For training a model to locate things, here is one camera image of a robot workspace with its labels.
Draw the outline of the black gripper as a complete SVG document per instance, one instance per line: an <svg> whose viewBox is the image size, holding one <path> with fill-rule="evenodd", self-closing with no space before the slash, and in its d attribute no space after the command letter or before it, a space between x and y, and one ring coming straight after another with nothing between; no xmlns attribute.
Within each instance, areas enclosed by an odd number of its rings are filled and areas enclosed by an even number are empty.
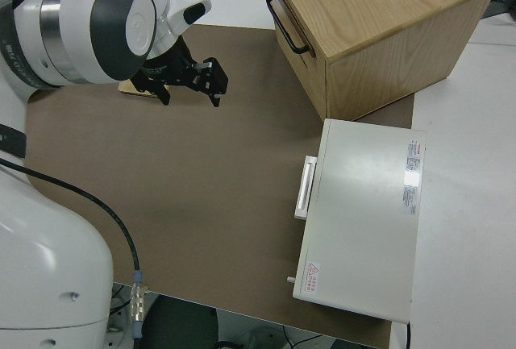
<svg viewBox="0 0 516 349"><path fill-rule="evenodd" d="M169 105L171 98L165 85L182 85L207 94L217 108L221 94L227 92L228 77L216 58L209 57L202 63L194 60L184 39L178 37L165 53L147 58L134 75L138 91L151 92L155 85L154 94L164 106Z"/></svg>

